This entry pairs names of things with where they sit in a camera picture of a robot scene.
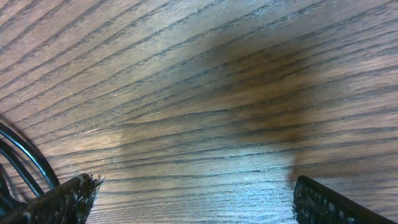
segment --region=wood grain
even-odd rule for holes
[[[294,223],[302,174],[398,222],[395,0],[2,0],[0,44],[2,119],[106,177],[89,223]]]

